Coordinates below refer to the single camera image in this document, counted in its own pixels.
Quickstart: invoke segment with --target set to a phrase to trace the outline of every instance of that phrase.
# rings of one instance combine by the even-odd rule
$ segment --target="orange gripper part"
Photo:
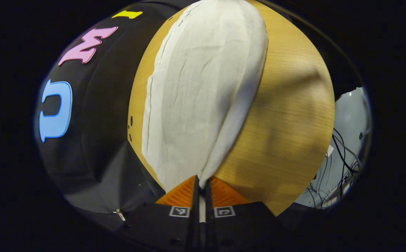
[[[226,207],[249,203],[245,197],[232,189],[227,183],[212,176],[210,178],[212,191],[212,208]]]
[[[177,207],[192,207],[193,185],[195,177],[192,176],[186,179],[181,184],[177,185],[170,192],[166,193],[156,204],[177,206]]]

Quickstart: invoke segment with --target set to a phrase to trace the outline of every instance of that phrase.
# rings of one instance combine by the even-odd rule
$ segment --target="screw hole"
[[[220,246],[222,247],[229,247],[232,244],[234,244],[234,241],[232,239],[224,239],[220,242]]]
[[[170,244],[174,245],[174,246],[182,246],[183,245],[183,241],[181,241],[178,238],[174,238],[174,239],[170,239]]]

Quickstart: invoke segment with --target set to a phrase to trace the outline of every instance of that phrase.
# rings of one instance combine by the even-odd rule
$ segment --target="wood grain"
[[[322,163],[334,126],[334,92],[327,67],[310,40],[272,9],[247,1],[265,21],[267,55],[243,128],[215,176],[278,215],[302,193]],[[146,85],[161,42],[183,11],[161,26],[145,50],[129,103],[129,122],[131,116],[134,121],[129,142],[157,182],[141,152]]]

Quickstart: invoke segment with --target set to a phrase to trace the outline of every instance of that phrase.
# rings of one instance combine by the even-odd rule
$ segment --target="wrinkled fabric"
[[[256,93],[268,35],[245,0],[202,0],[172,25],[147,81],[142,154],[166,192],[200,187],[233,145]]]

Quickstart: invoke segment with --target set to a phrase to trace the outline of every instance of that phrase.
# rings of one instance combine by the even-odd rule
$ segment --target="pink letter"
[[[84,41],[78,46],[73,47],[65,55],[62,57],[60,62],[58,63],[58,66],[60,66],[63,62],[65,61],[70,61],[70,60],[81,60],[83,64],[88,62],[94,53],[96,52],[96,48],[91,48],[96,45],[99,45],[102,43],[102,41],[98,40],[96,37],[101,37],[102,39],[106,39],[109,37],[113,32],[117,30],[117,27],[111,27],[111,28],[104,28],[104,29],[92,29],[88,33],[86,33],[83,37],[82,40]]]

